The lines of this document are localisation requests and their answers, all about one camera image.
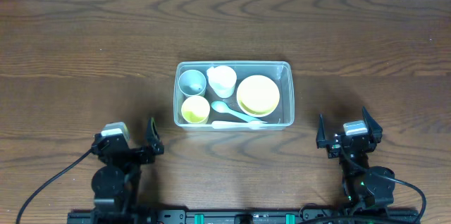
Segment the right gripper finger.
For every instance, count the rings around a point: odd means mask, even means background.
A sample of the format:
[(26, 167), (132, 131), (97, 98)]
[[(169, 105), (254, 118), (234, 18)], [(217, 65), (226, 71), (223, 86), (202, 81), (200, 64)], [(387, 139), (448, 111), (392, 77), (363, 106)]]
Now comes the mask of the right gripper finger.
[(319, 128), (316, 134), (316, 143), (327, 143), (325, 131), (324, 131), (324, 124), (323, 124), (323, 116), (319, 115)]
[(366, 127), (372, 135), (382, 135), (383, 128), (371, 117), (366, 107), (362, 107), (362, 115)]

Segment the yellow plastic cup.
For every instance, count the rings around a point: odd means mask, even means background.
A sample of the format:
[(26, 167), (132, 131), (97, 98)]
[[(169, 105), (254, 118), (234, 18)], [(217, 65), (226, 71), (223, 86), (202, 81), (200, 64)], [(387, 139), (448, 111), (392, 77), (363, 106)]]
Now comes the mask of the yellow plastic cup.
[(206, 124), (210, 110), (210, 103), (202, 96), (187, 98), (180, 109), (183, 119), (190, 124)]

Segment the pale pink plastic fork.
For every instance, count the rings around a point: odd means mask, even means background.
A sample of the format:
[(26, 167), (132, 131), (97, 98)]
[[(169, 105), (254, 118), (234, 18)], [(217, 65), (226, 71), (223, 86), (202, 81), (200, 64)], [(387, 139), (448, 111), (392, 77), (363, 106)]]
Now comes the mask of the pale pink plastic fork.
[(232, 122), (232, 121), (222, 121), (215, 120), (211, 123), (211, 126), (215, 130), (225, 130), (225, 129), (238, 129), (238, 130), (258, 130), (259, 128), (267, 125), (266, 121), (261, 120), (251, 120), (249, 122)]

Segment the grey plastic cup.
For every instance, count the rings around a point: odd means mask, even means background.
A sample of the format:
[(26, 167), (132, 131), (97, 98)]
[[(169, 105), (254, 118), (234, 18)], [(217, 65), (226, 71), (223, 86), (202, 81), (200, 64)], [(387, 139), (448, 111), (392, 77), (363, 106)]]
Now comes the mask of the grey plastic cup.
[(187, 70), (179, 77), (178, 86), (186, 97), (203, 97), (206, 92), (206, 77), (198, 70)]

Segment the mint green plastic spoon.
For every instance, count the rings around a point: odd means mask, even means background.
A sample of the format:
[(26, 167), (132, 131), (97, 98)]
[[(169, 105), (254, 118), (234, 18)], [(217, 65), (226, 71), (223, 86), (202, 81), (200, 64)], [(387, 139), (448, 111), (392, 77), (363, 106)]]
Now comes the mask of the mint green plastic spoon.
[(258, 118), (249, 116), (249, 115), (247, 115), (245, 113), (241, 113), (241, 112), (232, 110), (231, 108), (228, 107), (228, 105), (224, 101), (213, 101), (211, 103), (211, 107), (212, 107), (213, 110), (215, 110), (218, 113), (228, 113), (228, 114), (230, 114), (232, 116), (235, 116), (235, 117), (237, 117), (237, 118), (239, 118), (239, 119), (241, 119), (241, 120), (243, 120), (245, 122), (248, 122), (248, 123), (250, 123), (252, 121), (256, 121), (258, 123), (262, 123), (263, 122), (262, 120), (260, 120)]

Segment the yellow plastic bowl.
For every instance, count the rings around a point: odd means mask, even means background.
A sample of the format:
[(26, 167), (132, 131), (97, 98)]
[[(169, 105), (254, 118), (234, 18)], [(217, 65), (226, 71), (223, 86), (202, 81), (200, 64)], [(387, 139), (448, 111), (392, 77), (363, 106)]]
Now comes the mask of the yellow plastic bowl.
[(269, 77), (252, 75), (246, 77), (239, 85), (236, 94), (237, 104), (246, 105), (272, 104), (278, 106), (280, 90), (277, 84)]

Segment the white plastic cup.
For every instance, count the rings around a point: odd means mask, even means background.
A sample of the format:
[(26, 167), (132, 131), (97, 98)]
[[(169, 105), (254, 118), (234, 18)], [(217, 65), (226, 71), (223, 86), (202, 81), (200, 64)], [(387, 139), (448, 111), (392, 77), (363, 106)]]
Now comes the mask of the white plastic cup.
[(233, 95), (237, 82), (236, 72), (229, 66), (210, 67), (206, 71), (209, 85), (222, 99), (227, 99)]

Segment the white plastic bowl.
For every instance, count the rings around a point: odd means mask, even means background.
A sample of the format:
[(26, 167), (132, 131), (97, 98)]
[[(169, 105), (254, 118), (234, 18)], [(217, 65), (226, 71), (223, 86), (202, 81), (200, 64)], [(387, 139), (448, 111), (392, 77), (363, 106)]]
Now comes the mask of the white plastic bowl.
[(277, 107), (276, 105), (272, 104), (252, 104), (249, 106), (244, 104), (243, 102), (239, 102), (238, 106), (245, 114), (256, 118), (262, 118), (270, 115), (275, 111)]

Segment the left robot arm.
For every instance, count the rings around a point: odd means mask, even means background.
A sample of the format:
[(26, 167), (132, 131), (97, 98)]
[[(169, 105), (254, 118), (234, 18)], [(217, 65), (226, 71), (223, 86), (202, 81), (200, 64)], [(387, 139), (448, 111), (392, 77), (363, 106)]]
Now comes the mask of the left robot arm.
[(93, 223), (155, 223), (157, 214), (137, 203), (141, 166), (155, 162), (164, 145), (149, 119), (144, 135), (147, 144), (130, 148), (130, 133), (125, 123), (110, 123), (94, 136), (91, 150), (105, 164), (93, 176)]

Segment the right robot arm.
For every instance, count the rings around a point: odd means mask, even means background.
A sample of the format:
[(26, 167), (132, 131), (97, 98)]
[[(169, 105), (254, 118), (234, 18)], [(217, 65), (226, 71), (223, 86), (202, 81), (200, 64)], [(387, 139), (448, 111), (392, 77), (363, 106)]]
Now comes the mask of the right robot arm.
[(394, 202), (394, 172), (369, 165), (368, 154), (381, 142), (383, 128), (362, 109), (362, 120), (345, 123), (340, 134), (327, 136), (323, 117), (319, 117), (317, 147), (327, 151), (328, 158), (338, 158), (342, 168), (342, 186), (349, 202), (343, 206), (346, 215), (364, 211), (384, 211)]

